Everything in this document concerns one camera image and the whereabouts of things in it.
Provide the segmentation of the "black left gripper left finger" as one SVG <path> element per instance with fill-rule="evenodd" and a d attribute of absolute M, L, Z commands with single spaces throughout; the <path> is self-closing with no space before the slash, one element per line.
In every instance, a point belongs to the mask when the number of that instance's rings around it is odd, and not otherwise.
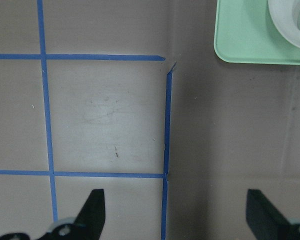
<path fill-rule="evenodd" d="M 72 223 L 63 223 L 40 237 L 41 240 L 99 240 L 106 221 L 105 193 L 93 189 Z"/>

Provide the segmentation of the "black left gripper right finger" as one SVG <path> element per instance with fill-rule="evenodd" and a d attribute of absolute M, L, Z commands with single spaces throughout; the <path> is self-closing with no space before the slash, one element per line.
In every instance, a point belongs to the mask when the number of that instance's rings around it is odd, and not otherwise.
<path fill-rule="evenodd" d="M 291 223 L 259 189 L 248 189 L 246 223 L 257 240 L 300 240 L 300 223 Z"/>

